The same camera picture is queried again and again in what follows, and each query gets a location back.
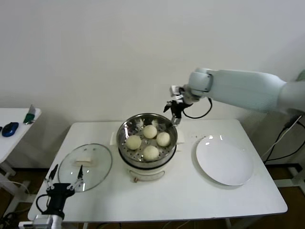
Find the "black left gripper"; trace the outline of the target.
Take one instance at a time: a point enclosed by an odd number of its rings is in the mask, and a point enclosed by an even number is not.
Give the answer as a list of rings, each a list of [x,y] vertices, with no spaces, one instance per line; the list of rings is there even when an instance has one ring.
[[[75,189],[81,187],[83,184],[83,165],[81,165],[76,181],[69,183],[56,183],[53,184],[58,164],[50,172],[49,177],[45,178],[45,185],[47,195],[50,201],[47,206],[47,214],[63,214],[66,199],[75,194]]]

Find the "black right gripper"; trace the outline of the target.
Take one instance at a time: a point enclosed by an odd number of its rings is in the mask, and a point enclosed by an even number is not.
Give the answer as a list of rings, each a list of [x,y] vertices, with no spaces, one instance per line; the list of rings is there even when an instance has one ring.
[[[188,104],[184,102],[178,102],[176,100],[171,100],[166,102],[163,112],[165,113],[166,111],[171,109],[171,113],[172,113],[171,123],[173,125],[179,125],[181,122],[182,113],[186,108],[188,108]]]

